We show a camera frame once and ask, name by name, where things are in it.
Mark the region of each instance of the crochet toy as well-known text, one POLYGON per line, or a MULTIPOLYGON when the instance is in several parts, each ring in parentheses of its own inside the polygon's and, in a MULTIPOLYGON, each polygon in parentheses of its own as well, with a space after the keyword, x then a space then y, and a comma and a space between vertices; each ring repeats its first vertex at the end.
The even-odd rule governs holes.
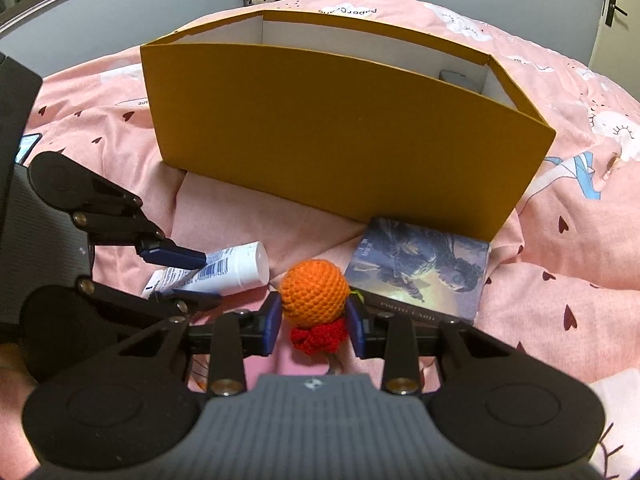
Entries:
POLYGON ((293 323, 291 342, 313 355, 334 353, 347 336, 344 302, 350 293, 340 269, 326 260, 307 260, 289 269, 280 285, 284 316, 293 323))

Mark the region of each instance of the barcode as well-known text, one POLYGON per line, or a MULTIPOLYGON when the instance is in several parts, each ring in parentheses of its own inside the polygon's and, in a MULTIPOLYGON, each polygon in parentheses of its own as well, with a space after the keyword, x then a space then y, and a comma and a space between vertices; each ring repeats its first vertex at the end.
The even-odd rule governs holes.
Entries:
POLYGON ((206 269, 204 269, 202 273, 202 279, 206 280, 211 276, 222 276, 223 274, 228 273, 228 271, 229 271, 229 258, 225 258, 224 260, 219 260, 214 264, 211 264, 206 269))
POLYGON ((220 251, 216 251, 215 253, 207 254, 207 265, 212 264, 213 262, 218 261, 223 256, 226 256, 230 252, 234 250, 233 247, 229 247, 228 249, 222 249, 220 251))

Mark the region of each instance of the door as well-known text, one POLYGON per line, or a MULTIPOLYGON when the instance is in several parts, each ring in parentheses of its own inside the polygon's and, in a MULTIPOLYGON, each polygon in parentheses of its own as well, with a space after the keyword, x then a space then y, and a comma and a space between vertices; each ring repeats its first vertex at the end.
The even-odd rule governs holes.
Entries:
POLYGON ((640 0, 604 0, 589 68, 640 101, 640 0))

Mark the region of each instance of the door handle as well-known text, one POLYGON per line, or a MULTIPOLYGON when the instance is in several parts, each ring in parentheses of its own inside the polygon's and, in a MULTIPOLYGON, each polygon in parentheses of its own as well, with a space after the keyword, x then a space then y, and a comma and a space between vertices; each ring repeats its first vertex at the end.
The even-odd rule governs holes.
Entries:
POLYGON ((628 16, 628 14, 624 10, 620 9, 620 7, 616 5, 616 1, 617 0, 609 0, 609 7, 607 7, 607 17, 604 20, 604 24, 607 25, 607 27, 610 27, 613 24, 613 15, 616 11, 620 12, 620 14, 628 16))

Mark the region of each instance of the bed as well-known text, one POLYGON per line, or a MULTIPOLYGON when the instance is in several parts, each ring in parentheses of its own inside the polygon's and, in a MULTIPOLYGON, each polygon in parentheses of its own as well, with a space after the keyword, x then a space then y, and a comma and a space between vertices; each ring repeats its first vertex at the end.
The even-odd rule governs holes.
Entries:
MULTIPOLYGON (((640 468, 640 104, 581 63, 430 3, 283 0, 266 5, 379 20, 486 51, 556 129, 548 156, 492 242, 476 326, 592 384, 607 413, 592 462, 607 479, 630 478, 640 468)), ((241 12, 247 9, 222 14, 241 12)), ((209 20, 206 16, 189 26, 209 20)), ((246 87, 255 92, 238 98, 257 93, 264 112, 281 91, 270 86, 268 68, 259 66, 246 87)), ((247 128, 260 128, 259 113, 242 120, 247 128)), ((345 268, 364 230, 349 219, 164 165, 138 47, 46 78, 26 133, 37 132, 43 137, 27 164, 42 151, 64 153, 140 195, 145 214, 181 245, 208 252, 261 240, 270 257, 271 286, 307 258, 345 268)), ((156 268, 132 248, 98 248, 94 277, 140 294, 156 268)), ((267 292, 226 298, 202 321, 240 306, 255 309, 267 292)), ((284 326, 272 356, 246 360, 249 387, 267 372, 327 372, 325 358, 294 350, 287 338, 284 326)), ((380 382, 378 360, 356 359, 347 344, 338 359, 342 372, 366 372, 380 382)), ((421 363, 426 390, 438 386, 431 364, 421 363)), ((205 366, 195 366, 193 388, 205 366)), ((0 476, 14 480, 37 464, 19 423, 32 384, 8 370, 0 384, 0 476)))

